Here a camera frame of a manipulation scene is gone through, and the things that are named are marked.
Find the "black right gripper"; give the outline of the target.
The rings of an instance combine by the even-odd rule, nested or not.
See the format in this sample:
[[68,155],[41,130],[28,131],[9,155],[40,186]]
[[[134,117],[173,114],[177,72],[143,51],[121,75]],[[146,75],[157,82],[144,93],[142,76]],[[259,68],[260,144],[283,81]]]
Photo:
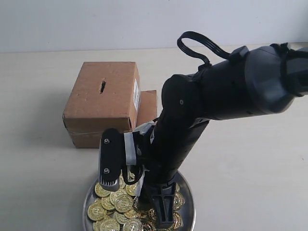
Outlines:
[[176,183],[171,182],[183,162],[183,123],[176,120],[149,121],[137,126],[142,138],[146,168],[144,185],[150,185],[156,227],[172,226]]

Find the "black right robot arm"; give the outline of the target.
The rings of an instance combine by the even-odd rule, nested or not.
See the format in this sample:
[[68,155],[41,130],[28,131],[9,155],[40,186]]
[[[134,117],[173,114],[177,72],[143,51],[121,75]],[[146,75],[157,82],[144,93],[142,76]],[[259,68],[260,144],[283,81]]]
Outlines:
[[154,210],[157,228],[170,228],[175,176],[211,120],[279,114],[307,93],[308,50],[288,44],[240,47],[228,60],[168,78],[160,116],[137,127],[145,168],[140,207]]

